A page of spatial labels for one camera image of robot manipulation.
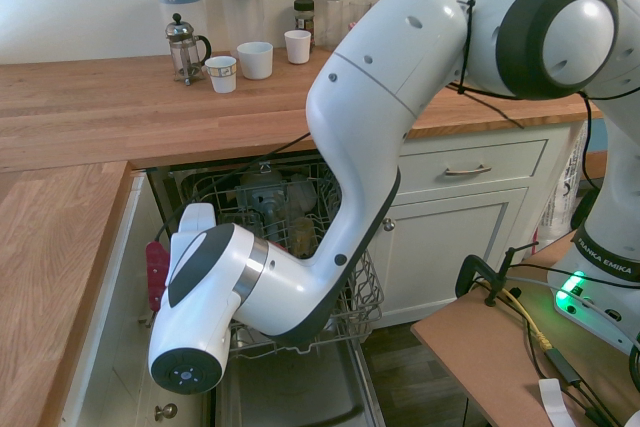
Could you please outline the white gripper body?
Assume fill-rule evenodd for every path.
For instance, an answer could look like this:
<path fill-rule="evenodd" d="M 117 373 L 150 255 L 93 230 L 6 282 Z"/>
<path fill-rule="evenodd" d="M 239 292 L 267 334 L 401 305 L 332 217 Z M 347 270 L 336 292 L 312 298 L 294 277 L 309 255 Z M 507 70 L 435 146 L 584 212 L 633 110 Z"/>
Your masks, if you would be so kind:
<path fill-rule="evenodd" d="M 180 219 L 177 235 L 196 235 L 216 226 L 215 210 L 209 203 L 189 204 Z"/>

